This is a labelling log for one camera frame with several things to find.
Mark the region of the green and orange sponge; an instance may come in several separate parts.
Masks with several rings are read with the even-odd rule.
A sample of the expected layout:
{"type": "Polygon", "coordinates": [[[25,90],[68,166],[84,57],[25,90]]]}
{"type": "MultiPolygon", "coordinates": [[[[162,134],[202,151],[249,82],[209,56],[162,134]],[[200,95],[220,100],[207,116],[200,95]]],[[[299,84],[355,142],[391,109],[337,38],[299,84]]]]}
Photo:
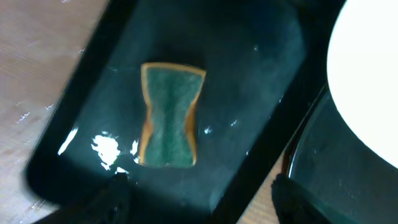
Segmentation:
{"type": "Polygon", "coordinates": [[[146,119],[139,143],[139,164],[193,167],[197,161],[195,109],[206,71],[188,65],[147,62],[141,67],[146,119]]]}

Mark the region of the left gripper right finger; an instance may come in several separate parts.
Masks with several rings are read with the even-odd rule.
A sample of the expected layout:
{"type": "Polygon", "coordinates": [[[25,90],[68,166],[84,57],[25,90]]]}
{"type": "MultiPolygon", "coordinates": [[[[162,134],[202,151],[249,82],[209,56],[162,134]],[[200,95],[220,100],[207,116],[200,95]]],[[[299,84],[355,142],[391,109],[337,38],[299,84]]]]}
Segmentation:
{"type": "Polygon", "coordinates": [[[284,174],[273,180],[271,196],[280,224],[356,223],[284,174]]]}

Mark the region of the light blue plate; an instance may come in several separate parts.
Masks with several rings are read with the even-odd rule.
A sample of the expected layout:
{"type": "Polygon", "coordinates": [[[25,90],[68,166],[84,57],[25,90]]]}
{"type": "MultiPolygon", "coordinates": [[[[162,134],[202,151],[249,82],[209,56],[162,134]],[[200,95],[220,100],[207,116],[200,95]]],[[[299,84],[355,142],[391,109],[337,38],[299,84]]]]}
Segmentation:
{"type": "Polygon", "coordinates": [[[397,167],[397,0],[347,0],[333,26],[326,68],[347,126],[397,167]]]}

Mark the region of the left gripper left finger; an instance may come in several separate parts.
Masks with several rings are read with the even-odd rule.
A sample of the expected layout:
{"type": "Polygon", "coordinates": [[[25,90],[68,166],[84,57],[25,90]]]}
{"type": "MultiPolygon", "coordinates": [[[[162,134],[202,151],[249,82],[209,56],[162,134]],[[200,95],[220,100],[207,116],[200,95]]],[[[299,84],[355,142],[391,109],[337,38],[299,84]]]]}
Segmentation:
{"type": "Polygon", "coordinates": [[[126,224],[130,199],[127,174],[117,173],[95,194],[59,208],[34,224],[126,224]]]}

